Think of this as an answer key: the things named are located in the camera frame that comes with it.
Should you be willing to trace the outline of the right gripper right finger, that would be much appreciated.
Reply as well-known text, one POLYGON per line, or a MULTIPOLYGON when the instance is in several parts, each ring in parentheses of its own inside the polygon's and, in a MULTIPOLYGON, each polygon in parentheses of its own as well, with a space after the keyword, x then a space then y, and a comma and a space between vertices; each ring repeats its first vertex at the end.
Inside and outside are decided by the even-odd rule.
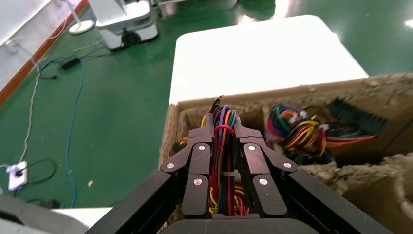
POLYGON ((244 127, 237 115, 235 137, 239 147, 238 172, 247 207, 260 217, 284 217, 287 206, 273 176, 285 176, 298 165, 269 148, 259 130, 244 127))

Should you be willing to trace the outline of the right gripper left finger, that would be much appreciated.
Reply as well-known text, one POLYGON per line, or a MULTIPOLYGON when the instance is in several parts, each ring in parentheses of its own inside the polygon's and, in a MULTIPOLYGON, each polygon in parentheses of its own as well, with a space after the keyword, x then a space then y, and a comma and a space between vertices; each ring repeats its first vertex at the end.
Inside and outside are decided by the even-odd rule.
POLYGON ((205 125, 190 130, 186 146, 160 166, 173 178, 182 216, 208 216, 213 140, 212 114, 207 113, 205 125))

